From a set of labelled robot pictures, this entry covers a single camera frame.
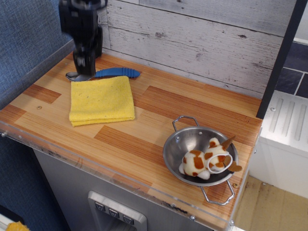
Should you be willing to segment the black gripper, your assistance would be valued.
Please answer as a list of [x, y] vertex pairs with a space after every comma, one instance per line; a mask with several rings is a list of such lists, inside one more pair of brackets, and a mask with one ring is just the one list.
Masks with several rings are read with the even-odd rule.
[[76, 49], [74, 64], [79, 75], [95, 76], [95, 58], [102, 55], [103, 29], [98, 26], [97, 0], [60, 0], [61, 31], [70, 35]]

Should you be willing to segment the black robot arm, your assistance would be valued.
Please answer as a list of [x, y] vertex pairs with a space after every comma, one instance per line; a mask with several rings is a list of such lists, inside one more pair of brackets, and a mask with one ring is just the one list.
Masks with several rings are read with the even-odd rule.
[[102, 55], [103, 29], [98, 11], [106, 0], [60, 0], [58, 4], [61, 31], [75, 43], [73, 60], [76, 72], [66, 74], [70, 81], [87, 81], [96, 75], [95, 60]]

